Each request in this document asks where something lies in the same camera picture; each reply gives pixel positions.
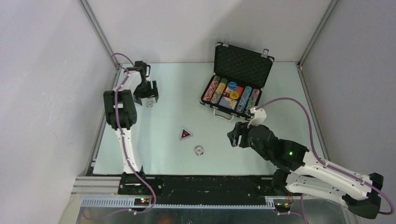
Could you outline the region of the blue playing card deck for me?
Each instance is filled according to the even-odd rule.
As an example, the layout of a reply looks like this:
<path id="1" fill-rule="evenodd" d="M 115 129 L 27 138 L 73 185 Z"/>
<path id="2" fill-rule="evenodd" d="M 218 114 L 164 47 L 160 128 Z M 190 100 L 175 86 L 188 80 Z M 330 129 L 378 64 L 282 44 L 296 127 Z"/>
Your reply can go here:
<path id="1" fill-rule="evenodd" d="M 222 97 L 219 101 L 219 106 L 225 107 L 230 110 L 234 110 L 238 104 L 238 101 L 228 97 Z"/>

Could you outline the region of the white blue poker chip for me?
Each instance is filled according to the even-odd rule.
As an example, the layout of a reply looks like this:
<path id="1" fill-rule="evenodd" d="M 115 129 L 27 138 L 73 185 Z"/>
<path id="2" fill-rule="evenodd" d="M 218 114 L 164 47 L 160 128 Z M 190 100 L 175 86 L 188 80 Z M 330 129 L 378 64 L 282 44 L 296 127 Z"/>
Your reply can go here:
<path id="1" fill-rule="evenodd" d="M 148 101 L 147 103 L 146 103 L 146 107 L 147 108 L 151 108 L 151 107 L 153 107 L 154 106 L 154 102 L 153 101 Z"/>

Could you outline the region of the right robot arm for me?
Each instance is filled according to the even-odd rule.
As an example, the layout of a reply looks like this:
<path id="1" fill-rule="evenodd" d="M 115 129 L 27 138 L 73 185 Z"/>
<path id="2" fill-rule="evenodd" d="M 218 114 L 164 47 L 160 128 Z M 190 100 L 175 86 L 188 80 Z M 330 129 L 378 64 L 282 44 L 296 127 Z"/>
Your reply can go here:
<path id="1" fill-rule="evenodd" d="M 171 175 L 273 175 L 286 169 L 287 178 L 272 181 L 272 190 L 284 195 L 291 190 L 328 198 L 352 207 L 365 202 L 379 187 L 370 175 L 352 172 L 323 157 L 311 113 L 303 98 L 280 97 L 261 101 L 259 108 L 266 112 L 264 121 L 254 118 L 249 133 L 254 137 L 249 146 L 241 148 L 242 138 L 228 139 L 238 119 L 229 121 L 225 114 L 216 115 L 213 109 L 201 105 L 198 92 L 201 86 L 178 86 L 164 92 L 163 99 L 150 111 L 149 141 L 153 151 L 150 174 Z M 297 158 L 294 149 L 273 148 L 270 159 L 259 152 L 267 126 L 286 143 L 302 144 L 308 152 L 302 165 L 290 167 Z"/>

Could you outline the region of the black poker set case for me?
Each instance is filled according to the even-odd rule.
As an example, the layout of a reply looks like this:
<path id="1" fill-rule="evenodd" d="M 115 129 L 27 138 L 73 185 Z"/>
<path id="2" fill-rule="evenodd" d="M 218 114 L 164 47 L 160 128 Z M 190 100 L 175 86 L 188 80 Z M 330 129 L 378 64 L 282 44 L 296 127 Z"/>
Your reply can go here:
<path id="1" fill-rule="evenodd" d="M 260 94 L 256 104 L 254 105 L 257 106 L 275 61 L 274 57 L 268 55 L 268 52 L 268 49 L 264 49 L 263 52 L 259 53 L 237 47 L 231 45 L 229 43 L 229 39 L 225 39 L 223 42 L 218 42 L 215 46 L 213 75 L 204 92 L 202 93 L 202 96 L 199 100 L 200 104 L 212 108 L 214 113 L 224 112 L 228 115 L 231 115 L 232 118 L 238 117 L 245 120 L 250 120 L 251 115 L 249 114 L 249 111 L 245 113 L 244 110 L 243 113 L 238 113 L 235 110 L 236 108 L 234 110 L 230 110 L 219 106 L 219 102 L 217 104 L 212 104 L 210 101 L 204 101 L 203 96 L 213 77 L 219 76 L 220 80 L 222 78 L 226 78 L 228 83 L 235 82 L 238 86 L 241 86 L 244 89 L 246 86 L 250 86 L 252 89 L 259 89 Z"/>

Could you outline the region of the all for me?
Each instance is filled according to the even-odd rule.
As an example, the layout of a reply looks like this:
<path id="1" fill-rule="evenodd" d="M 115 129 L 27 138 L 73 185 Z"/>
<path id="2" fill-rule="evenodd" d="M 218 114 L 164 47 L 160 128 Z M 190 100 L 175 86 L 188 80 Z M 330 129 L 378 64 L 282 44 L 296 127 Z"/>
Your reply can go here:
<path id="1" fill-rule="evenodd" d="M 181 128 L 181 132 L 179 135 L 180 140 L 184 140 L 184 139 L 192 137 L 192 136 L 193 136 L 193 133 L 190 132 L 188 129 L 186 129 L 185 127 Z"/>

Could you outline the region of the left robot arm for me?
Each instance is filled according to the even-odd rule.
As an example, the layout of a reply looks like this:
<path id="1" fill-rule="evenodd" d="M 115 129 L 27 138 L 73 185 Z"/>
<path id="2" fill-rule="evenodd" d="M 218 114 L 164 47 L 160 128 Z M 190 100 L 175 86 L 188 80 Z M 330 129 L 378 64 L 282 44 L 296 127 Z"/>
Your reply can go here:
<path id="1" fill-rule="evenodd" d="M 136 194 L 143 194 L 148 182 L 143 179 L 143 166 L 133 140 L 133 126 L 137 123 L 136 104 L 143 105 L 142 99 L 154 98 L 159 94 L 156 81 L 150 81 L 151 66 L 144 61 L 136 61 L 133 67 L 124 69 L 121 84 L 103 93 L 106 122 L 115 131 L 119 140 L 123 159 L 121 185 L 129 186 Z"/>

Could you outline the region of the yellow big blind button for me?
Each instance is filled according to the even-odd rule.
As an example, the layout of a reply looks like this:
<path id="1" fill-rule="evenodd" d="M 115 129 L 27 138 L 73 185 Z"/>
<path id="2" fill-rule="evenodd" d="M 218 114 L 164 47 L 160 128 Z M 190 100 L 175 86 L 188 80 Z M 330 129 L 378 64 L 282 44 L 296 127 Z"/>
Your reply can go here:
<path id="1" fill-rule="evenodd" d="M 229 94 L 231 99 L 237 100 L 239 98 L 239 93 L 236 91 L 233 91 Z"/>

